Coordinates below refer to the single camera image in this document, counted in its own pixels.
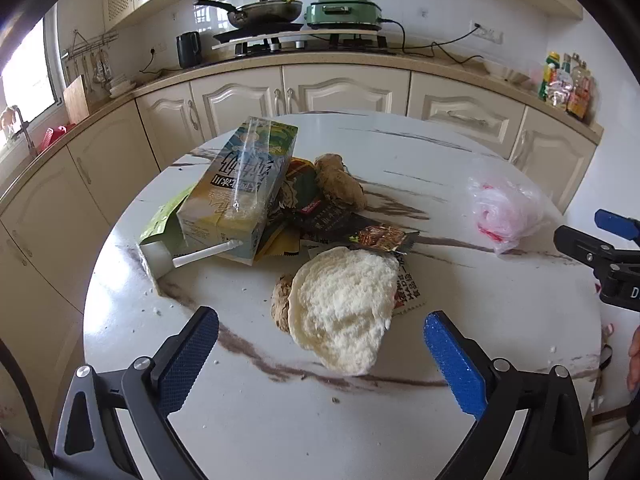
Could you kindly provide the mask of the person right hand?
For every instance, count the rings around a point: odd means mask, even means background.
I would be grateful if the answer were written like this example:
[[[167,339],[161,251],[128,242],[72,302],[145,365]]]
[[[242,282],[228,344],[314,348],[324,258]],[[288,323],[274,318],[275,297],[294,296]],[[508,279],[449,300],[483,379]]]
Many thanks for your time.
[[[631,344],[628,350],[629,367],[627,375],[627,388],[634,391],[640,382],[640,326],[636,328],[632,335]]]

